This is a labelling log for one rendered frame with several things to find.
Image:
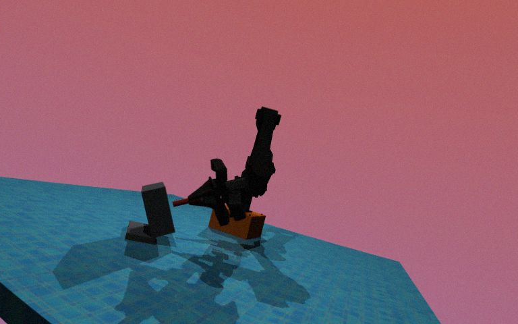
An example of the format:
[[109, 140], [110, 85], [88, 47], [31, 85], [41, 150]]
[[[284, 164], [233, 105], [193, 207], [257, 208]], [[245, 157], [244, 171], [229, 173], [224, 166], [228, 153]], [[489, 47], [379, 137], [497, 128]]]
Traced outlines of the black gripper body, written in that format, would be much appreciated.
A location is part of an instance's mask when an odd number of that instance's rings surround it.
[[235, 176], [234, 180], [227, 181], [227, 168], [221, 159], [211, 159], [210, 166], [211, 170], [215, 171], [216, 174], [216, 179], [212, 180], [217, 189], [217, 198], [214, 197], [214, 199], [218, 206], [219, 213], [215, 211], [215, 214], [220, 223], [220, 226], [224, 226], [229, 223], [229, 212], [225, 206], [225, 203], [228, 205], [229, 194], [226, 193], [225, 189], [233, 186], [241, 188], [244, 187], [245, 191], [241, 193], [241, 197], [245, 197], [246, 201], [246, 198], [249, 197], [248, 184], [245, 178], [239, 178], [238, 175]]

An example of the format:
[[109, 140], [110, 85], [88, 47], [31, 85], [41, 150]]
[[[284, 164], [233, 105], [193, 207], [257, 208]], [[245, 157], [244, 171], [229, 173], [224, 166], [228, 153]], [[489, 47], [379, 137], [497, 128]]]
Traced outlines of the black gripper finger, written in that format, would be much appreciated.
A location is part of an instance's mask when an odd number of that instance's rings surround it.
[[196, 205], [196, 206], [203, 206], [203, 207], [210, 207], [210, 208], [214, 209], [217, 213], [219, 213], [216, 201], [215, 201], [214, 197], [211, 197], [211, 196], [204, 197], [204, 200], [199, 200], [199, 201], [191, 202], [188, 204]]
[[208, 180], [205, 184], [203, 184], [199, 189], [195, 192], [191, 193], [188, 196], [188, 200], [196, 199], [196, 198], [204, 198], [204, 197], [215, 197], [217, 198], [217, 189], [211, 177], [208, 177]]

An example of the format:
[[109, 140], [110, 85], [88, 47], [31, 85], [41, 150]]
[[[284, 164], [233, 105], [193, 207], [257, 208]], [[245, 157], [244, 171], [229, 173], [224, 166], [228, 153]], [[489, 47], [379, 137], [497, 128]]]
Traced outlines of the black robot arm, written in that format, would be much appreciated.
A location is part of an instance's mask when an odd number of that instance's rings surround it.
[[[249, 197], [241, 197], [244, 187], [229, 187], [225, 191], [229, 194], [228, 209], [229, 217], [233, 217], [235, 221], [246, 218], [246, 213], [252, 213], [250, 205], [252, 197], [258, 198], [267, 191], [267, 183], [272, 174], [275, 173], [274, 163], [272, 162], [273, 153], [270, 150], [273, 130], [279, 125], [281, 115], [279, 111], [268, 107], [261, 107], [256, 112], [256, 127], [258, 133], [256, 135], [252, 153], [248, 156], [245, 170], [242, 171], [241, 177], [245, 178], [248, 184]], [[245, 202], [244, 202], [245, 201]]]

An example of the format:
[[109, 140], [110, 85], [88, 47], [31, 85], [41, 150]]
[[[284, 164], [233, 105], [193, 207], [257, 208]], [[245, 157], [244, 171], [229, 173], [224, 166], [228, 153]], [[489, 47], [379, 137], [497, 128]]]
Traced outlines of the dark red peg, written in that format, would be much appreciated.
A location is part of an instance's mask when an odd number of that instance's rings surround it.
[[180, 205], [185, 205], [185, 204], [188, 204], [188, 203], [193, 203], [193, 202], [196, 202], [196, 201], [199, 201], [199, 200], [204, 200], [204, 198], [196, 198], [196, 199], [191, 199], [191, 200], [188, 200], [188, 198], [185, 198], [185, 199], [173, 201], [172, 203], [173, 203], [173, 207], [177, 207], [177, 206], [180, 206]]

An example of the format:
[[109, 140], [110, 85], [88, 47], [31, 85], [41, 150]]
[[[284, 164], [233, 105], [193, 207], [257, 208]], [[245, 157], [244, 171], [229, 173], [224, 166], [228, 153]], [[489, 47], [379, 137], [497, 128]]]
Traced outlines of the dark grey sloped panel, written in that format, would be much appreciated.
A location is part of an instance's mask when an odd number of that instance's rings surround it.
[[148, 224], [130, 221], [125, 240], [155, 244], [156, 237], [175, 232], [167, 189], [164, 182], [142, 187]]

